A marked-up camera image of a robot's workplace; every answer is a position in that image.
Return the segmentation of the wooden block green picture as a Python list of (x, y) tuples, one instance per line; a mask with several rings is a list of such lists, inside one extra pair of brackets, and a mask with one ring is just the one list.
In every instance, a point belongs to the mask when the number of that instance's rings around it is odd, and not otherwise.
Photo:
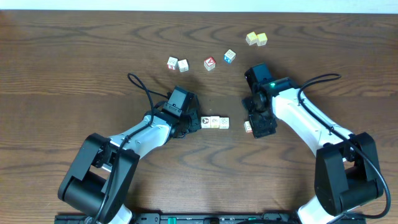
[(244, 128), (245, 128), (245, 132), (247, 132), (247, 133), (251, 133), (252, 132), (252, 127), (251, 127), (249, 121), (245, 121), (244, 122)]

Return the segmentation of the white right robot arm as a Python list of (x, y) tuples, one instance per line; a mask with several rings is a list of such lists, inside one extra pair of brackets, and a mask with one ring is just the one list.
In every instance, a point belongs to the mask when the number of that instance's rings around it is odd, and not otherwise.
[(255, 138), (276, 132), (279, 119), (288, 124), (315, 155), (315, 196), (289, 223), (341, 223), (385, 217), (391, 193), (381, 174), (374, 139), (354, 134), (320, 111), (304, 94), (312, 85), (339, 79), (320, 75), (297, 85), (289, 78), (246, 75), (252, 95), (243, 100)]

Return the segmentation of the wooden block letter Y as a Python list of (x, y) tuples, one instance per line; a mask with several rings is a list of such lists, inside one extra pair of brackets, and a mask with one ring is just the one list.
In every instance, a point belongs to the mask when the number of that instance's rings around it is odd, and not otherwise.
[(220, 129), (228, 129), (229, 128), (229, 118), (228, 117), (220, 117)]

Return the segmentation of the wooden block green edge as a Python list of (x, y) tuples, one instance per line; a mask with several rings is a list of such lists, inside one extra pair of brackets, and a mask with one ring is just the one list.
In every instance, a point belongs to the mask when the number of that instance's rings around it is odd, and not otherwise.
[(220, 117), (219, 116), (211, 116), (210, 117), (210, 127), (218, 129), (220, 127)]

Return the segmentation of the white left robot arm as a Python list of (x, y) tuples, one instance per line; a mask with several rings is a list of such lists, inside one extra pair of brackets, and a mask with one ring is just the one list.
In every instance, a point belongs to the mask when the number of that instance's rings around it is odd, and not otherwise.
[(154, 109), (121, 134), (106, 138), (93, 133), (83, 141), (60, 184), (58, 198), (91, 217), (93, 223), (129, 223), (132, 212), (124, 201), (139, 160), (169, 139), (200, 128), (195, 108), (178, 116)]

